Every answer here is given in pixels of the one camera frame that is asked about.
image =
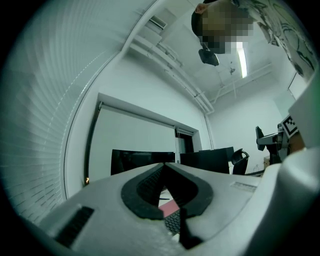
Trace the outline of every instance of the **fluorescent light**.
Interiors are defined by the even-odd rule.
[[[245,50],[243,48],[238,48],[237,52],[238,52],[240,64],[241,64],[242,78],[245,78],[247,76],[247,63],[246,63]]]

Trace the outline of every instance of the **white wall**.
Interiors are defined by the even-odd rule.
[[[265,135],[277,132],[282,121],[274,98],[281,88],[272,75],[267,74],[220,97],[214,105],[215,112],[208,119],[212,128],[214,148],[243,148],[250,157],[246,173],[264,169],[263,158],[269,155],[267,149],[259,151],[256,144],[256,126]]]
[[[279,110],[282,119],[285,119],[289,115],[289,109],[295,102],[296,100],[289,89],[281,92],[274,98],[274,103]]]
[[[130,52],[114,68],[96,79],[100,94],[150,110],[199,131],[203,150],[211,149],[203,113],[181,86],[152,60]]]
[[[292,93],[295,99],[298,99],[300,95],[307,88],[307,83],[305,80],[297,73],[289,87],[290,92]]]
[[[144,12],[140,20],[138,20],[135,26],[132,27],[132,30],[126,39],[121,52],[114,58],[112,57],[113,59],[103,69],[103,74],[105,77],[108,77],[107,73],[111,73],[116,63],[118,63],[118,61],[121,60],[121,58],[126,54],[130,43],[138,31],[154,15],[158,8],[161,8],[167,1],[168,0],[156,0],[154,4],[149,6],[149,8]],[[86,144],[98,100],[99,86],[100,84],[95,82],[91,84],[85,97],[81,101],[79,108],[76,110],[74,119],[72,120],[71,129],[67,138],[64,158],[64,169],[66,170],[64,172],[64,185],[67,199],[79,192],[84,186],[84,159],[86,153]]]
[[[277,80],[279,86],[286,90],[294,79],[296,70],[281,47],[268,45],[268,50],[272,62],[273,77]]]

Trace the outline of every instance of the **ceiling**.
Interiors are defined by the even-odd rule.
[[[220,62],[218,66],[202,63],[198,54],[201,45],[191,29],[191,15],[200,2],[199,0],[168,1],[164,9],[155,15],[168,24],[160,34],[161,42],[178,54],[179,60],[183,62],[182,69],[202,91],[206,92],[207,98],[213,101],[221,88],[224,93],[232,91],[233,82],[238,87],[270,73],[272,61],[269,56],[272,47],[275,46],[267,43],[259,26],[254,24],[253,30],[243,42],[248,73],[246,78],[242,78],[241,75],[236,43],[232,45],[230,53],[217,55]],[[231,68],[235,69],[232,74],[230,74]]]

